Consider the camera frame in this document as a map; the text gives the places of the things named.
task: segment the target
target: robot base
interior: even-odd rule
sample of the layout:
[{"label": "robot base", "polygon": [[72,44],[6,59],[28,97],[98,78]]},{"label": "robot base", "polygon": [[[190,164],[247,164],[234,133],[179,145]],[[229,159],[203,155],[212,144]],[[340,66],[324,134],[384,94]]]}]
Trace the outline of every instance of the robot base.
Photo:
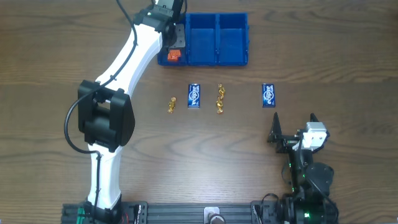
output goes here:
[{"label": "robot base", "polygon": [[[254,205],[260,205],[261,201],[251,203],[150,203],[147,202],[122,202],[124,223],[134,223],[134,207],[141,205],[139,223],[137,224],[192,224],[204,223],[203,212],[206,207],[220,208],[220,215],[225,218],[226,223],[252,223],[258,224],[257,216],[253,212]],[[277,224],[274,201],[264,201],[262,223]],[[83,204],[64,204],[62,208],[62,224],[89,224],[90,218],[84,218],[78,223],[78,211],[82,210]]]}]

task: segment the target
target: wooden table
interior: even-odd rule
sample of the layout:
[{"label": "wooden table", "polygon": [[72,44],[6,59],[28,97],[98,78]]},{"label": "wooden table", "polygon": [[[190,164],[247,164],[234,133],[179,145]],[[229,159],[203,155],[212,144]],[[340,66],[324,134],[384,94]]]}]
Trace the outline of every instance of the wooden table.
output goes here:
[{"label": "wooden table", "polygon": [[[149,1],[125,1],[131,13]],[[314,112],[331,137],[315,161],[335,170],[340,223],[398,216],[398,2],[191,0],[189,12],[247,12],[247,67],[165,68],[151,61],[136,87],[136,129],[123,152],[123,199],[250,202],[290,192],[286,155],[266,143],[272,115],[294,134]],[[90,158],[63,121],[83,79],[119,53],[129,26],[114,1],[0,2],[0,219],[58,223],[63,203],[90,189]],[[224,83],[224,114],[216,114]],[[189,83],[201,108],[187,109]],[[274,83],[276,108],[262,108]],[[168,114],[174,95],[178,103]],[[73,141],[86,148],[76,113]]]}]

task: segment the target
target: blue tray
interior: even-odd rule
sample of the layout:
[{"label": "blue tray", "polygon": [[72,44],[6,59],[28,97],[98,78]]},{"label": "blue tray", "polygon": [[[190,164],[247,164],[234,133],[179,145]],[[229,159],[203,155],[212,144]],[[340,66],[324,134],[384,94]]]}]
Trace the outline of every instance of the blue tray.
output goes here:
[{"label": "blue tray", "polygon": [[247,13],[188,13],[185,17],[185,48],[178,62],[157,56],[159,65],[247,65],[249,26]]}]

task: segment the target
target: gold candy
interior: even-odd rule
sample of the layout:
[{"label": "gold candy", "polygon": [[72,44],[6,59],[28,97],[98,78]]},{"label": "gold candy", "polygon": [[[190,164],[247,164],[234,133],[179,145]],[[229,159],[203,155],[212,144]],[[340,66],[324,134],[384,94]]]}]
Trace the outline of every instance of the gold candy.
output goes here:
[{"label": "gold candy", "polygon": [[169,102],[169,110],[167,112],[169,112],[169,113],[173,113],[174,112],[175,102],[177,102],[177,99],[176,99],[175,96],[172,96],[172,99]]},{"label": "gold candy", "polygon": [[223,102],[222,102],[222,100],[221,100],[220,97],[217,97],[216,106],[217,106],[217,108],[218,108],[217,113],[218,113],[218,114],[222,114],[222,113],[224,112],[224,111],[223,111],[223,106],[224,106],[224,104],[223,104]]},{"label": "gold candy", "polygon": [[218,93],[221,95],[221,100],[224,98],[224,94],[225,94],[225,89],[223,87],[223,84],[220,83],[218,84]]}]

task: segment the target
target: wooden tabletop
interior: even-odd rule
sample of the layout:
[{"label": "wooden tabletop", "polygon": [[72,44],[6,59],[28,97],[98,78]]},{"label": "wooden tabletop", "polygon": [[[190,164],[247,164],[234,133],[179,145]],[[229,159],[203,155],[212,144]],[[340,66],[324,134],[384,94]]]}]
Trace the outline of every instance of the wooden tabletop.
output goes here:
[{"label": "wooden tabletop", "polygon": [[[150,1],[124,2],[132,14]],[[335,170],[330,197],[340,223],[396,222],[398,2],[191,0],[188,11],[247,12],[249,63],[151,61],[132,97],[123,200],[251,202],[289,193],[280,176],[287,156],[266,143],[272,116],[295,134],[314,112],[331,134],[314,160]],[[63,121],[80,82],[107,69],[129,32],[114,1],[0,2],[1,223],[59,223],[63,203],[88,195],[90,157],[68,146]],[[187,109],[189,83],[201,84],[198,110]],[[262,83],[275,84],[275,108],[261,107]],[[70,134],[86,149],[76,113]]]}]

